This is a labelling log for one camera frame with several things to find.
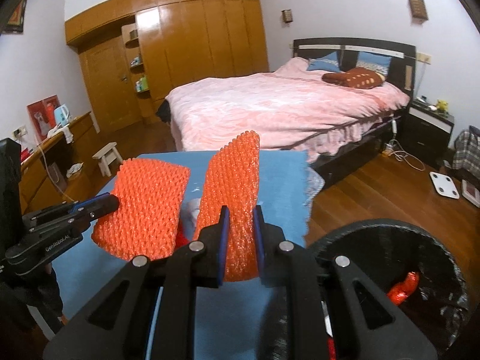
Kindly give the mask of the black nightstand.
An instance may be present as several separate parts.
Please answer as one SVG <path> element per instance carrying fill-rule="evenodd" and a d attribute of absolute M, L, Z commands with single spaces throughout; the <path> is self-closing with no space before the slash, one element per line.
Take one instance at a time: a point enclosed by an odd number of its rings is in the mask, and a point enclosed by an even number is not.
<path fill-rule="evenodd" d="M 454 126 L 452 115 L 432 111 L 421 102 L 411 101 L 402 118 L 399 141 L 408 153 L 439 170 Z"/>

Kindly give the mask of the right wall lamp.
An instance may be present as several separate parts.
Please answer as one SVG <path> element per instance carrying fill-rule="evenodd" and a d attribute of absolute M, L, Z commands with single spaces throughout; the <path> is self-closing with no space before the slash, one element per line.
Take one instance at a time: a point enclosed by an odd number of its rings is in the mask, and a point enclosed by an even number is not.
<path fill-rule="evenodd" d="M 408 0 L 408 5 L 414 20 L 427 21 L 429 19 L 424 0 Z"/>

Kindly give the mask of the wooden wardrobe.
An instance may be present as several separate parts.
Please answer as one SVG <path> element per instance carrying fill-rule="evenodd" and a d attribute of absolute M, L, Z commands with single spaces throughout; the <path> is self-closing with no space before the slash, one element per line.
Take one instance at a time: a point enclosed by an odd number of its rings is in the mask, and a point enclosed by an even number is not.
<path fill-rule="evenodd" d="M 260 0 L 107 0 L 65 23 L 100 130 L 152 124 L 168 93 L 269 69 Z"/>

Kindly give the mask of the dark red dotted pillow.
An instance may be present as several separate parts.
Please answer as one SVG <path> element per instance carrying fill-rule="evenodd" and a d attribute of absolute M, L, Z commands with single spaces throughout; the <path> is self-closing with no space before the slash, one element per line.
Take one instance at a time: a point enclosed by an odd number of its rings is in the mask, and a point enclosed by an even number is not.
<path fill-rule="evenodd" d="M 381 86 L 385 77 L 364 67 L 355 67 L 347 72 L 330 72 L 321 79 L 332 85 L 354 89 L 373 89 Z"/>

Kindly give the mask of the plaid cloth on chair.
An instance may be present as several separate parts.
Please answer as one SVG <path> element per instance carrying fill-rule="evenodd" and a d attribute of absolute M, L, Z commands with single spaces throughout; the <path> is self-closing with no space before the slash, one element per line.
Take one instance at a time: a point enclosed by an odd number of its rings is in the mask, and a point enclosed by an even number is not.
<path fill-rule="evenodd" d="M 455 153 L 452 161 L 454 170 L 468 172 L 476 179 L 480 176 L 479 128 L 470 125 L 454 141 Z"/>

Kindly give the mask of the white bathroom scale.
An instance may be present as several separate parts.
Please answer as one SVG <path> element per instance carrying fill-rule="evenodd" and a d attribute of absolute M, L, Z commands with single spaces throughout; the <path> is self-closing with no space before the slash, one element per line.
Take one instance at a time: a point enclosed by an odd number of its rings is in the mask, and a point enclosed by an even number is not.
<path fill-rule="evenodd" d="M 456 200 L 460 198 L 456 185 L 450 176 L 438 172 L 430 172 L 429 176 L 437 194 Z"/>

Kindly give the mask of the wooden side desk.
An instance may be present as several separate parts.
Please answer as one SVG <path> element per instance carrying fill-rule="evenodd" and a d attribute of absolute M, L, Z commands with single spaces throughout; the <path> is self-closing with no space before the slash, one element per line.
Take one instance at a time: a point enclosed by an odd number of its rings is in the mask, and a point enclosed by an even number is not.
<path fill-rule="evenodd" d="M 47 206 L 82 201 L 93 193 L 98 134 L 91 114 L 69 125 L 72 142 L 59 133 L 46 139 L 21 165 L 19 199 L 22 213 Z"/>

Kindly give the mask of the red poster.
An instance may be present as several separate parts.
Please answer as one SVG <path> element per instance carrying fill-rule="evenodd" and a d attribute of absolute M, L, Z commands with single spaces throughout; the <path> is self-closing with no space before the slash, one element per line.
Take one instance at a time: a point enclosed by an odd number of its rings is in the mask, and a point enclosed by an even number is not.
<path fill-rule="evenodd" d="M 27 105 L 28 115 L 39 141 L 44 141 L 48 132 L 55 127 L 54 112 L 59 106 L 59 99 L 56 95 Z"/>

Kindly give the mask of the yellow plush toy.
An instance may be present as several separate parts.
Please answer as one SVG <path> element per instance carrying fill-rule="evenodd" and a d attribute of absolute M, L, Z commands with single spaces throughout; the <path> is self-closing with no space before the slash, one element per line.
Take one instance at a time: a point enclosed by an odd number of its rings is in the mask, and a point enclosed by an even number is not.
<path fill-rule="evenodd" d="M 448 102 L 445 100 L 439 99 L 436 103 L 436 109 L 438 112 L 447 114 L 448 113 Z"/>

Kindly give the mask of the right blue pillow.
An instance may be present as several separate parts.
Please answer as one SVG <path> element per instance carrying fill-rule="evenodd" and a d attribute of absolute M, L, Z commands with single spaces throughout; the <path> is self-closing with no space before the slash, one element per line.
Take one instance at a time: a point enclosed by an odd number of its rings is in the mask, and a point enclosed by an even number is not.
<path fill-rule="evenodd" d="M 358 53 L 356 67 L 377 72 L 384 77 L 388 76 L 392 57 L 361 51 Z"/>

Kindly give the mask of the light blue electric kettle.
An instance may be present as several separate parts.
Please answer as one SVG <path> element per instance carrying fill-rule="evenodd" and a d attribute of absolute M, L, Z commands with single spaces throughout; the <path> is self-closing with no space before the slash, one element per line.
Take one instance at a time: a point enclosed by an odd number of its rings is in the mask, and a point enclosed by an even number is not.
<path fill-rule="evenodd" d="M 62 104 L 55 108 L 54 117 L 55 123 L 61 127 L 69 125 L 72 120 L 71 113 L 65 104 Z"/>

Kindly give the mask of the wall lamp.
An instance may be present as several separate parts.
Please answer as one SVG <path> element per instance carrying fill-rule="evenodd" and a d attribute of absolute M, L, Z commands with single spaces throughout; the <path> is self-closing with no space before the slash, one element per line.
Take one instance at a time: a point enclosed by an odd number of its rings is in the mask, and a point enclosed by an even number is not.
<path fill-rule="evenodd" d="M 286 9 L 281 11 L 281 17 L 284 24 L 290 24 L 293 22 L 292 10 Z"/>
<path fill-rule="evenodd" d="M 424 0 L 408 0 L 408 5 L 414 20 L 427 21 L 429 19 Z"/>

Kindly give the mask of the blue pillow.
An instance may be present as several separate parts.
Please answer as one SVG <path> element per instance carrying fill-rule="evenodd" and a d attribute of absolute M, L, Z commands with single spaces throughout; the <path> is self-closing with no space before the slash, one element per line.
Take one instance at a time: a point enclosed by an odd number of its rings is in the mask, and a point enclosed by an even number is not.
<path fill-rule="evenodd" d="M 377 72 L 384 77 L 388 76 L 392 57 L 361 51 L 358 53 L 356 67 Z"/>
<path fill-rule="evenodd" d="M 326 56 L 310 59 L 307 70 L 309 72 L 320 70 L 333 73 L 341 72 L 338 62 L 338 53 L 334 51 Z"/>

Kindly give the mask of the red plastic scrap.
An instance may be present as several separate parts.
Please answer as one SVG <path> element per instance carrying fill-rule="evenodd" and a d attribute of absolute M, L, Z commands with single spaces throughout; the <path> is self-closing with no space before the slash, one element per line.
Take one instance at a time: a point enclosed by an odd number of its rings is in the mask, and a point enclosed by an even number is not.
<path fill-rule="evenodd" d="M 184 226 L 181 221 L 179 221 L 176 231 L 176 240 L 174 250 L 179 250 L 183 246 L 190 243 L 190 240 L 185 236 Z"/>

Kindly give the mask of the orange foam net sleeve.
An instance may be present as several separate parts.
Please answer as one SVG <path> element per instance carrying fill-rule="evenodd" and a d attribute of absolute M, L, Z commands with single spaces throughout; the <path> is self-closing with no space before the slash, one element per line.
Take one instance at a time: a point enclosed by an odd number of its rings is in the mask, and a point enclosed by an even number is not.
<path fill-rule="evenodd" d="M 124 161 L 112 189 L 119 208 L 97 221 L 93 242 L 125 261 L 171 256 L 190 175 L 187 167 L 158 159 Z"/>

